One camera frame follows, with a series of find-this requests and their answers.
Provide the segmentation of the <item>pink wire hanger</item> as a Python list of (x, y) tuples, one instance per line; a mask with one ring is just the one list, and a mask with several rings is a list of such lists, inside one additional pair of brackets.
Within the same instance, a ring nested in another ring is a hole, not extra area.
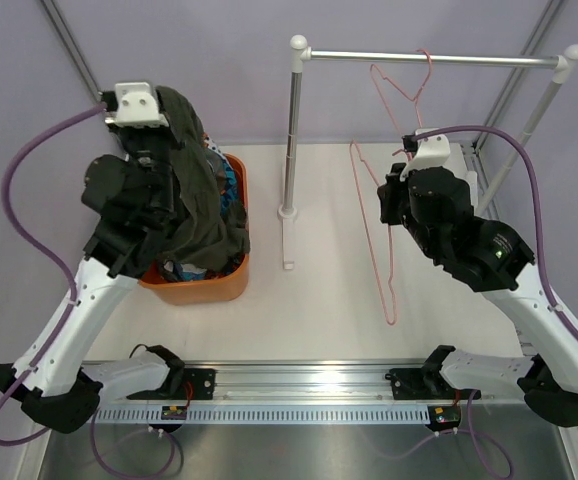
[(385, 324), (395, 328), (401, 319), (395, 231), (391, 226), (382, 225), (380, 229), (383, 233), (379, 234), (378, 225), (370, 220), (371, 213), (378, 214), (377, 189), (381, 182), (373, 165), (366, 158), (363, 147), (355, 139), (348, 144), (348, 159), (379, 309)]
[(386, 98), (385, 92), (382, 88), (382, 84), (390, 85), (396, 92), (398, 92), (405, 100), (407, 100), (413, 106), (416, 115), (417, 126), (422, 127), (423, 121), (422, 115), (420, 113), (419, 103), (422, 94), (425, 91), (425, 88), (433, 75), (433, 61), (431, 59), (430, 53), (426, 49), (417, 49), (416, 53), (420, 53), (425, 57), (427, 65), (427, 73), (413, 95), (409, 95), (393, 78), (387, 75), (379, 65), (372, 63), (369, 67), (370, 79), (377, 91), (380, 101), (388, 115), (388, 118), (395, 132), (398, 134), (402, 133), (402, 129), (400, 128), (400, 125), (396, 119), (396, 115)]

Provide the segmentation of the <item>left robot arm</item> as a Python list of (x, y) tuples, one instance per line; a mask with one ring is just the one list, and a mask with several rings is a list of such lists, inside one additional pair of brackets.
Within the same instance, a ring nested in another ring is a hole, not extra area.
[(35, 423), (63, 434), (104, 404), (150, 392), (165, 399), (184, 385), (185, 363), (161, 345), (98, 367), (83, 360), (117, 305), (150, 269), (172, 234), (179, 188), (171, 162), (181, 142), (164, 127), (116, 131), (127, 158), (89, 165), (82, 202), (100, 220), (78, 270), (45, 329), (13, 363), (0, 364), (0, 391)]

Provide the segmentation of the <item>colourful patterned shorts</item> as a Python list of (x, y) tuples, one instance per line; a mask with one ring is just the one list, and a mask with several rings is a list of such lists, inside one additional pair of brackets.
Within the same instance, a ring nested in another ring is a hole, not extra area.
[[(220, 147), (207, 134), (203, 136), (205, 159), (214, 174), (220, 193), (220, 212), (227, 213), (231, 204), (240, 198), (240, 187), (235, 170)], [(244, 255), (231, 258), (220, 271), (200, 268), (193, 264), (183, 264), (173, 260), (159, 261), (157, 271), (169, 283), (212, 280), (234, 273), (241, 265)]]

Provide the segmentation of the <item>olive green shorts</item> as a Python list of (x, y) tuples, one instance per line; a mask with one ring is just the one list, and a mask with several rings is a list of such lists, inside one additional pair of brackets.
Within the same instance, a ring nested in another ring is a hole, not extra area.
[(218, 186), (205, 159), (202, 136), (207, 132), (199, 115), (177, 90), (158, 86), (156, 91), (170, 126), (183, 141), (183, 146), (171, 153), (179, 188), (179, 218), (156, 264), (173, 260), (220, 271), (231, 258), (250, 253), (247, 208), (240, 197), (221, 214)]

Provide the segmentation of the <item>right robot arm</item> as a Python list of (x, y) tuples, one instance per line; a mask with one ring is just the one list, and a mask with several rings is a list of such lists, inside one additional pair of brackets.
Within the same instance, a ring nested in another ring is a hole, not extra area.
[(517, 398), (542, 419), (578, 427), (578, 321), (549, 301), (536, 257), (509, 225), (477, 217), (470, 188), (444, 167), (406, 173), (395, 163), (377, 189), (380, 220), (403, 227), (434, 266), (500, 310), (535, 348), (533, 355), (478, 355), (438, 346), (412, 381), (414, 394), (472, 392)]

